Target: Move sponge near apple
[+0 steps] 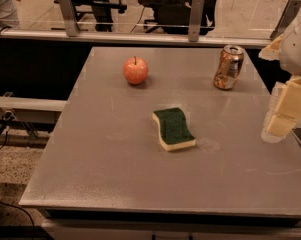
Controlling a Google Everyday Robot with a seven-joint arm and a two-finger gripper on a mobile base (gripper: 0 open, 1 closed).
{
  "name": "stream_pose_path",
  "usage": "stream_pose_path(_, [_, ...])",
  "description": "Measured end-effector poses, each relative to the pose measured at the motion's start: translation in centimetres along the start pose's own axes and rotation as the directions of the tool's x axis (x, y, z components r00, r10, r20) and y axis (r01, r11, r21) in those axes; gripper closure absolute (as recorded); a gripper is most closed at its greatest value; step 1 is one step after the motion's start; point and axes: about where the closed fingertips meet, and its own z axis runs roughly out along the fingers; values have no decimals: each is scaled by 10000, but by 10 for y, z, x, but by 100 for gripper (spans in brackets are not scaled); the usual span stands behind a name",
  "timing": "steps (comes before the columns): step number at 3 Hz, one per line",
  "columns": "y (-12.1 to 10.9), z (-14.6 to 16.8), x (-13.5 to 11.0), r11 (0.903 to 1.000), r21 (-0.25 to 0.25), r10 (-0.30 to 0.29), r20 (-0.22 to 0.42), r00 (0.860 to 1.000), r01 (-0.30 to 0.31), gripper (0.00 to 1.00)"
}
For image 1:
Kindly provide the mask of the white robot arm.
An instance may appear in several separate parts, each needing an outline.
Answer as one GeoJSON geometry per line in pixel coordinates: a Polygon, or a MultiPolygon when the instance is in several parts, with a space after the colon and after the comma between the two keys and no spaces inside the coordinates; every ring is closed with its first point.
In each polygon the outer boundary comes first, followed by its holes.
{"type": "Polygon", "coordinates": [[[301,120],[301,10],[284,33],[263,48],[258,57],[278,60],[280,68],[291,74],[285,83],[275,83],[263,122],[261,138],[277,143],[301,120]]]}

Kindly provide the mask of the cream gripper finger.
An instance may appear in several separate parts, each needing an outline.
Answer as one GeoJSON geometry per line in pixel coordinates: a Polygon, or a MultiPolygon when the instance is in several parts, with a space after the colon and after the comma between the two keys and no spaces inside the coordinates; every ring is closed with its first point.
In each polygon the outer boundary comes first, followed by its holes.
{"type": "Polygon", "coordinates": [[[292,118],[272,115],[266,126],[265,131],[276,137],[285,137],[296,125],[292,118]]]}
{"type": "Polygon", "coordinates": [[[301,76],[292,76],[284,84],[275,114],[294,120],[301,119],[301,76]]]}

